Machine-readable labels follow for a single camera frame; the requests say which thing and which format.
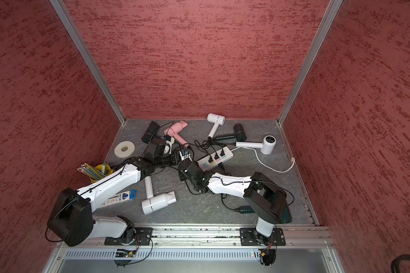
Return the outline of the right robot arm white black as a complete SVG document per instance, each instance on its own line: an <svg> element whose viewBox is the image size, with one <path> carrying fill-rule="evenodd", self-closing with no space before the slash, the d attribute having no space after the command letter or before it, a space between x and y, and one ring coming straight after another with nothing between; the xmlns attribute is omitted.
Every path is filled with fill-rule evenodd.
<svg viewBox="0 0 410 273"><path fill-rule="evenodd" d="M179 177L191 182L200 193L236 196L244 199L258 216L254 235L260 244L266 245L279 223L287 203L286 190L260 172L237 177L213 171L203 171L190 159L180 162Z"/></svg>

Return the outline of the white square hair dryer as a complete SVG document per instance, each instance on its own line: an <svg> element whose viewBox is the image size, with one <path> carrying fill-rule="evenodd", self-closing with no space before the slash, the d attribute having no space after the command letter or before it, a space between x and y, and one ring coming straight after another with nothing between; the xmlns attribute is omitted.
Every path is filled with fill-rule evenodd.
<svg viewBox="0 0 410 273"><path fill-rule="evenodd" d="M208 134L208 138L213 138L218 127L224 125L226 118L217 114L209 113L207 121L213 123L213 127Z"/></svg>

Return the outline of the white power strip coloured sockets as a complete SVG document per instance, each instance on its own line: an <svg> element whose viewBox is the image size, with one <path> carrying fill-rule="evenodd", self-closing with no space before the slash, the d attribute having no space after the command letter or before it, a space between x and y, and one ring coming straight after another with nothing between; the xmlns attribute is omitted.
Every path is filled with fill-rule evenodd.
<svg viewBox="0 0 410 273"><path fill-rule="evenodd" d="M228 147L223 147L211 155L199 159L198 165L202 171L209 171L216 168L219 164L231 160L232 158L233 152Z"/></svg>

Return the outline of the pink hair dryer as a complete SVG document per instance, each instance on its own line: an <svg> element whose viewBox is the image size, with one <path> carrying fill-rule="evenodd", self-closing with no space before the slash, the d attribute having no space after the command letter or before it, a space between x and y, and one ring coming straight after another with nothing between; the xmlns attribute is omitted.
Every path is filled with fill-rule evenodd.
<svg viewBox="0 0 410 273"><path fill-rule="evenodd" d="M180 132L187 126L188 126L188 123L185 121L176 122L172 124L168 129L166 129L164 131L164 134L175 138L175 140L179 144L183 145L184 147L188 147L189 146L188 142L179 135Z"/></svg>

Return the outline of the bundle of pencils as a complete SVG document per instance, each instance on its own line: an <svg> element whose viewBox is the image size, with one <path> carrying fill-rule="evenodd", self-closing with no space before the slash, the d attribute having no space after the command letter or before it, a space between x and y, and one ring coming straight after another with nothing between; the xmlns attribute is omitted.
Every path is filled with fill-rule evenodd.
<svg viewBox="0 0 410 273"><path fill-rule="evenodd" d="M87 175L93 181L99 181L105 178L105 175L101 171L88 165L87 163L82 164L77 170L80 173Z"/></svg>

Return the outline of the white round hair dryer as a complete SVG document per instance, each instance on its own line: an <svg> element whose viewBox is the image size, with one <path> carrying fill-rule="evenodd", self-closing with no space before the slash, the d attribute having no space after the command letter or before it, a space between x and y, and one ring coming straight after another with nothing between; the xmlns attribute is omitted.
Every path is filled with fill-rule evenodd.
<svg viewBox="0 0 410 273"><path fill-rule="evenodd" d="M272 135L264 137L262 142L236 142L237 148L259 149L264 155L270 155L276 145L276 138Z"/></svg>

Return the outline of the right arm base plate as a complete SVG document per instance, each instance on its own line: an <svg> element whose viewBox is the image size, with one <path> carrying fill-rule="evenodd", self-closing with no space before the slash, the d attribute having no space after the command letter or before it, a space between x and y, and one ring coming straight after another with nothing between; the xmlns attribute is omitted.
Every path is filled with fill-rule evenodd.
<svg viewBox="0 0 410 273"><path fill-rule="evenodd" d="M240 242L242 246L285 246L285 237L281 228L274 228L268 237L257 232L255 228L240 228Z"/></svg>

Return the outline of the white tape roll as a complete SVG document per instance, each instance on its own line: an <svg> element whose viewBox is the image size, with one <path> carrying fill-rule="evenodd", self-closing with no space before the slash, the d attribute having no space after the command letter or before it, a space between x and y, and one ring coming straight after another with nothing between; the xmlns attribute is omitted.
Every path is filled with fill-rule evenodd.
<svg viewBox="0 0 410 273"><path fill-rule="evenodd" d="M133 142L123 141L115 147L114 154L118 158L126 159L133 155L135 148L136 146Z"/></svg>

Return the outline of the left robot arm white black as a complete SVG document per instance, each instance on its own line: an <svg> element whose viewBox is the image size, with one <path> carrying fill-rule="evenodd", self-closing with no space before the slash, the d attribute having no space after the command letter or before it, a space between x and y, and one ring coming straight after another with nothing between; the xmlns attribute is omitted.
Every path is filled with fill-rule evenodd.
<svg viewBox="0 0 410 273"><path fill-rule="evenodd" d="M180 149L171 149L162 139L151 140L142 156L125 159L113 174L78 190L61 191L46 229L70 247L90 238L112 238L122 245L134 244L137 235L129 219L96 217L93 213L114 194L152 175L157 168L176 166L181 160Z"/></svg>

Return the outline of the black hair dryer far left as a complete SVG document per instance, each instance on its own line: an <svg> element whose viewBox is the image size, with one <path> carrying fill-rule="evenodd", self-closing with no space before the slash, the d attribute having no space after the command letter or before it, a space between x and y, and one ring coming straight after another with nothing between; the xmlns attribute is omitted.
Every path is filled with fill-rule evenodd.
<svg viewBox="0 0 410 273"><path fill-rule="evenodd" d="M143 134L141 141L143 143L148 144L151 140L155 138L160 138L160 136L158 135L159 130L160 130L159 124L157 124L155 121L151 121L147 130Z"/></svg>

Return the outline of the dark green hair dryer back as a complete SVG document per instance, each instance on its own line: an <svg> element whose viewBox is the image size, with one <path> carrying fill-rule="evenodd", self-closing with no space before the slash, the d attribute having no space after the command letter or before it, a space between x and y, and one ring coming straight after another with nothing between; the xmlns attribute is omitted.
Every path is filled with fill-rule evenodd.
<svg viewBox="0 0 410 273"><path fill-rule="evenodd" d="M235 144L236 142L245 142L247 140L246 133L242 124L235 124L233 134L219 135L213 138L213 141L223 144Z"/></svg>

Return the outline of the white hair dryer front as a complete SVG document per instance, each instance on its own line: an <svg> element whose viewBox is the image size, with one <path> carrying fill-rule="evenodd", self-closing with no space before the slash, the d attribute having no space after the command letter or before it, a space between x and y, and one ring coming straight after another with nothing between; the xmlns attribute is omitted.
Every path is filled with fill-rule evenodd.
<svg viewBox="0 0 410 273"><path fill-rule="evenodd" d="M142 210L145 215L149 215L157 210L168 207L177 202L175 192L162 193L154 195L153 184L150 176L145 179L146 199L142 201Z"/></svg>

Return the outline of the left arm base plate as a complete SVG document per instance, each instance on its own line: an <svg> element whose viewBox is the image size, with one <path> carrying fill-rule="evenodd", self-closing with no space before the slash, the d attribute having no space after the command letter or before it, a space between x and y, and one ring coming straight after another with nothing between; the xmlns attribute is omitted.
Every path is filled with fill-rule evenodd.
<svg viewBox="0 0 410 273"><path fill-rule="evenodd" d="M127 228L120 238L107 237L106 246L149 246L153 234L152 227Z"/></svg>

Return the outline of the yellow cup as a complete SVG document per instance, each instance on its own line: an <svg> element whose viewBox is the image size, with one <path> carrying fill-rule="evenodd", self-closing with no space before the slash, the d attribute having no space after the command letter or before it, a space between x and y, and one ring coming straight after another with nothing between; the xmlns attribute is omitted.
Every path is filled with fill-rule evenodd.
<svg viewBox="0 0 410 273"><path fill-rule="evenodd" d="M96 166L96 167L94 167L94 168L96 168L97 170L101 171L105 176L109 176L109 175L111 175L111 174L114 173L114 170L111 169L111 168L110 168L107 164L105 164L105 163L100 164L100 165L98 165L98 166Z"/></svg>

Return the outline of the aluminium front rail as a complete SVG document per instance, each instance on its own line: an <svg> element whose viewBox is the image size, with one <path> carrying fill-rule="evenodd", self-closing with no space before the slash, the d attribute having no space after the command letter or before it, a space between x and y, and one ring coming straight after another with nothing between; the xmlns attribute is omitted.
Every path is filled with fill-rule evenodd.
<svg viewBox="0 0 410 273"><path fill-rule="evenodd" d="M261 251L277 252L294 249L319 250L328 273L342 273L343 266L328 227L278 225L285 237L285 246L242 246L240 228L252 225L181 225L141 224L137 228L153 228L149 246L106 246L105 238L93 238L75 247L58 243L44 268L57 273L67 260L252 260L259 261Z"/></svg>

